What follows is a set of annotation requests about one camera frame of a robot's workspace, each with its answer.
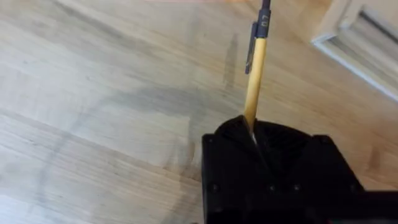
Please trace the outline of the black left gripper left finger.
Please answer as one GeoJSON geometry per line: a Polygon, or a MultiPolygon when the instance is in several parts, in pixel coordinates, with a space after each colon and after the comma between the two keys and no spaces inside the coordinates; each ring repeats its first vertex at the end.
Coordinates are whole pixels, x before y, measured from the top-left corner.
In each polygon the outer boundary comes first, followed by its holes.
{"type": "Polygon", "coordinates": [[[250,223],[261,209],[266,169],[242,115],[201,137],[205,223],[250,223]]]}

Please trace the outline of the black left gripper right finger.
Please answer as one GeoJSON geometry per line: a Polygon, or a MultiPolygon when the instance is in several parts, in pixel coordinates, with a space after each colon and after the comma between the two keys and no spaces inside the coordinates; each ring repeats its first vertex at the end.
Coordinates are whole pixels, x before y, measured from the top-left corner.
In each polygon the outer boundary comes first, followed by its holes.
{"type": "Polygon", "coordinates": [[[253,223],[364,219],[364,187],[329,136],[264,121],[256,121],[254,135],[270,186],[253,223]]]}

